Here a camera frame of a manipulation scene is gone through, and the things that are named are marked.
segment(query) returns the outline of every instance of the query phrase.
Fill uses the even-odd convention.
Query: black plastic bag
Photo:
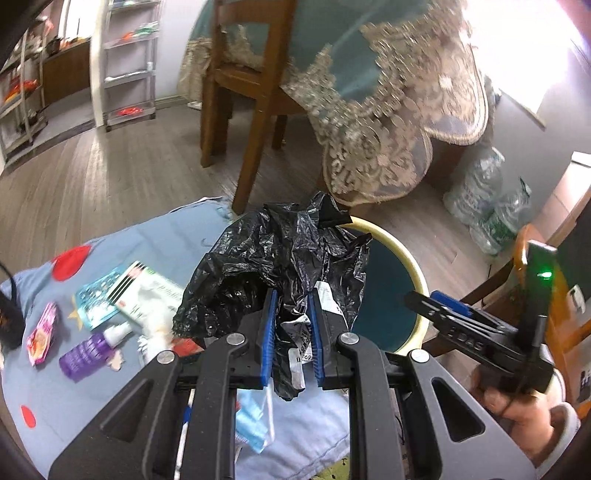
[[[174,333],[203,344],[238,329],[242,317],[262,308],[268,287],[281,295],[275,326],[275,392],[296,397],[288,350],[296,345],[280,327],[306,311],[306,296],[317,281],[333,297],[352,326],[365,286],[371,234],[356,236],[338,227],[350,223],[328,195],[319,193],[301,207],[266,204],[226,228],[187,285],[174,316]]]

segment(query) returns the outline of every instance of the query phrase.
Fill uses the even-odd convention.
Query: sleeve
[[[577,433],[581,422],[574,408],[570,404],[562,402],[550,410],[550,424],[562,433],[552,453],[536,469],[538,479],[541,479],[564,453],[566,447]]]

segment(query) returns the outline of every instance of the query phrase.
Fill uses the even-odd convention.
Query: hand
[[[518,395],[511,405],[510,398],[496,388],[481,389],[480,369],[472,373],[472,389],[470,393],[491,413],[501,415],[515,422],[511,430],[511,438],[538,467],[550,454],[554,428],[550,424],[550,407],[547,397]]]

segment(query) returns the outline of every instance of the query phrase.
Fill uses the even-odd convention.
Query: yellow stool rim
[[[353,228],[363,233],[371,233],[376,240],[384,244],[402,262],[413,281],[415,290],[423,295],[429,296],[427,281],[425,280],[425,276],[423,275],[421,268],[418,266],[417,261],[411,255],[411,252],[408,251],[408,249],[400,242],[400,240],[388,233],[383,228],[378,227],[367,220],[357,217],[351,217],[351,220],[353,220],[353,223],[341,226],[344,228]],[[429,321],[425,317],[417,315],[417,320],[414,323],[412,333],[408,337],[407,341],[404,342],[402,347],[400,347],[394,353],[406,355],[410,352],[410,350],[421,348],[428,328]]]

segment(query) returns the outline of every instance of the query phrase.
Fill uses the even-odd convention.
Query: window
[[[100,0],[64,0],[58,35],[86,38],[95,32]]]

